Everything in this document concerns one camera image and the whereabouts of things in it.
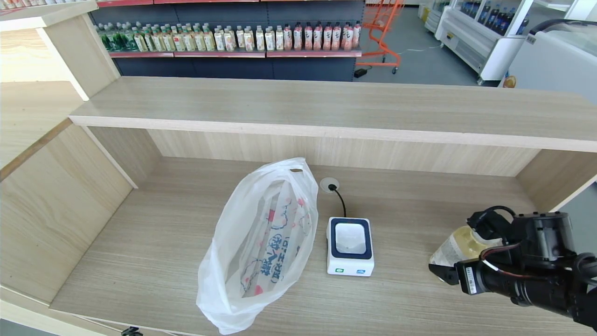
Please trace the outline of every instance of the power adapter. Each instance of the power adapter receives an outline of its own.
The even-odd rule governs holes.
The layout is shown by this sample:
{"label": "power adapter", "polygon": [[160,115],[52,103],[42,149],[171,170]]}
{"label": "power adapter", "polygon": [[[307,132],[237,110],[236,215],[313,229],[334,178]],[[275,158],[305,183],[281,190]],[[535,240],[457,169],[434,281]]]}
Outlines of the power adapter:
{"label": "power adapter", "polygon": [[355,71],[355,78],[362,77],[367,74],[367,69],[357,69]]}

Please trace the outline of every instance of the floor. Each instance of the floor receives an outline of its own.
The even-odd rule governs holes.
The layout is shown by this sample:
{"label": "floor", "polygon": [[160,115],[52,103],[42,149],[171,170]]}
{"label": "floor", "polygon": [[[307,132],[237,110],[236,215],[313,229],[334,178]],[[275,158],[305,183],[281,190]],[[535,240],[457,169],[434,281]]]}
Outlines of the floor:
{"label": "floor", "polygon": [[[388,66],[376,66],[366,75],[355,78],[365,83],[407,83],[477,85],[477,73],[448,48],[439,48],[440,42],[423,26],[417,16],[417,7],[403,8],[400,16],[392,23],[392,29],[384,41],[391,50],[401,54],[401,62],[396,74]],[[363,51],[374,51],[377,44],[368,38],[368,30],[363,31],[361,47]],[[392,56],[386,62],[396,62]],[[485,86],[497,86],[499,82],[489,81]]]}

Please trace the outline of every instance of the plastic bag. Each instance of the plastic bag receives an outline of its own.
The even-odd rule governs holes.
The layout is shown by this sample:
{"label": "plastic bag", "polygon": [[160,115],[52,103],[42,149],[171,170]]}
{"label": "plastic bag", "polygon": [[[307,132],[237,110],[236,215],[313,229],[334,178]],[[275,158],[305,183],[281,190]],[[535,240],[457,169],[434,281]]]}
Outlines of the plastic bag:
{"label": "plastic bag", "polygon": [[236,186],[198,272],[197,306],[221,334],[247,329],[299,279],[315,239],[317,191],[304,158],[266,164]]}

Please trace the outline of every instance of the wooden checkout counter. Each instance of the wooden checkout counter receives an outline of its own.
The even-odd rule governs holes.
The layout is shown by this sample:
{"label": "wooden checkout counter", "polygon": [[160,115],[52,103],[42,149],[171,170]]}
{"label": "wooden checkout counter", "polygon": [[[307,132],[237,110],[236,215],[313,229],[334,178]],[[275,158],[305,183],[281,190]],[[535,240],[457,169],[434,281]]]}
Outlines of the wooden checkout counter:
{"label": "wooden checkout counter", "polygon": [[[58,323],[52,330],[62,335],[119,335],[127,326],[146,336],[217,335],[195,298],[220,212],[263,162],[303,156],[317,180],[340,180],[349,216],[370,219],[376,269],[367,279],[326,273],[325,226],[341,205],[320,194],[319,232],[300,280],[239,335],[592,334],[499,295],[467,296],[427,270],[474,211],[555,210],[597,179],[597,108],[582,97],[119,77],[86,14],[54,26],[67,22],[87,25],[78,38],[88,48],[51,54],[70,75],[3,77],[11,82],[2,83],[7,318],[46,330]],[[39,121],[30,115],[54,119],[30,126]],[[20,131],[27,127],[37,133]]]}

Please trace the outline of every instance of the barcode sticker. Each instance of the barcode sticker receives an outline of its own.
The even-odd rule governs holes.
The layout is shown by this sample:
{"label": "barcode sticker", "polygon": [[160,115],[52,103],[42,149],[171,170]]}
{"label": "barcode sticker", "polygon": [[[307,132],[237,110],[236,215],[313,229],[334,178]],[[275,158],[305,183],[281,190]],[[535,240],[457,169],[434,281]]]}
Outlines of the barcode sticker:
{"label": "barcode sticker", "polygon": [[466,280],[469,282],[469,294],[477,293],[477,286],[475,286],[475,276],[473,275],[473,268],[466,268]]}

